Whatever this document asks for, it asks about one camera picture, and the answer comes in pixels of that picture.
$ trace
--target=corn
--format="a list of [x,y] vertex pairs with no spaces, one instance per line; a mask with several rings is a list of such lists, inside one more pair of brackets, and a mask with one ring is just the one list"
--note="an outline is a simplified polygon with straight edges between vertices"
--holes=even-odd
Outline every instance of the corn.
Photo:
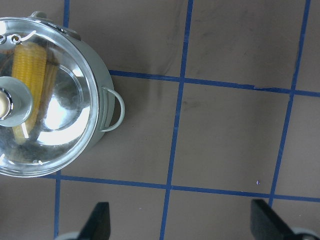
[[29,118],[21,125],[12,128],[15,141],[23,144],[34,128],[39,112],[47,52],[45,48],[33,42],[26,42],[15,48],[13,56],[12,77],[22,81],[33,97],[33,109]]
[[58,64],[55,59],[48,59],[45,66],[44,83],[42,88],[41,106],[39,107],[39,113],[37,121],[41,121],[46,117],[46,113],[49,107],[49,103],[53,94],[53,90],[56,83],[58,72]]

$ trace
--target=metal handle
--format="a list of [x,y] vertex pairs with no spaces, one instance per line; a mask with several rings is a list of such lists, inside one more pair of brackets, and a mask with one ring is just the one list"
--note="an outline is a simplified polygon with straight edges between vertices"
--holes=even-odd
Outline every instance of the metal handle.
[[102,90],[105,91],[106,94],[111,93],[113,94],[119,101],[120,103],[120,107],[121,107],[121,113],[120,113],[120,117],[118,119],[118,121],[112,125],[112,126],[109,126],[107,128],[105,128],[105,126],[101,126],[101,132],[109,132],[109,131],[112,131],[112,130],[115,130],[117,127],[119,127],[119,125],[122,123],[122,121],[124,120],[124,117],[125,117],[125,102],[124,100],[122,99],[122,97],[119,95],[119,93],[117,93],[116,91],[114,90],[111,90],[105,86],[102,87]]

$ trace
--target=floor tile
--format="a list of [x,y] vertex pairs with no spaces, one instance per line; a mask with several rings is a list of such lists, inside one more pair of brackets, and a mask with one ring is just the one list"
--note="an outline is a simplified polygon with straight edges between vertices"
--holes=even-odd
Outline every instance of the floor tile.
[[112,78],[115,90],[125,102],[122,125],[106,133],[96,146],[62,170],[62,174],[165,184],[178,83]]
[[320,198],[319,106],[318,97],[294,97],[277,194]]
[[186,76],[290,88],[304,4],[301,0],[194,1]]
[[320,236],[320,203],[275,199],[272,208],[290,228],[311,230]]
[[6,4],[1,4],[0,18],[25,18],[35,11],[45,12],[48,19],[62,25],[64,21],[64,0],[10,0]]
[[296,88],[320,92],[320,1],[311,1]]
[[80,231],[98,202],[109,202],[109,240],[158,240],[165,190],[62,181],[60,234]]
[[54,238],[54,179],[0,175],[0,238]]
[[251,197],[172,191],[165,240],[246,239]]
[[186,84],[173,184],[269,193],[288,99],[287,94]]
[[70,27],[112,70],[179,76],[187,0],[71,1]]

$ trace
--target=corn on the cob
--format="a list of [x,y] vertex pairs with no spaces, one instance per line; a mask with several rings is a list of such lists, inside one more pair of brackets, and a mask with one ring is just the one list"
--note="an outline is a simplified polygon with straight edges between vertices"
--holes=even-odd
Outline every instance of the corn on the cob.
[[22,81],[33,97],[33,110],[29,118],[21,125],[12,128],[15,141],[23,144],[34,128],[39,112],[41,94],[45,79],[47,52],[34,42],[26,42],[15,48],[12,77]]
[[50,55],[52,52],[48,52],[48,59],[45,66],[44,83],[42,88],[41,106],[39,107],[39,114],[37,116],[37,122],[46,117],[46,113],[49,107],[49,103],[53,94],[53,90],[56,83],[58,72],[58,61]]

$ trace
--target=pot lid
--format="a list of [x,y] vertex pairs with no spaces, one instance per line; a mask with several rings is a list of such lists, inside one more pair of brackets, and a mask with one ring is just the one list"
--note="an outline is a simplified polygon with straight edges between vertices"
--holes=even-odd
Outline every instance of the pot lid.
[[65,34],[37,19],[0,18],[0,173],[63,168],[86,147],[97,119],[94,75]]

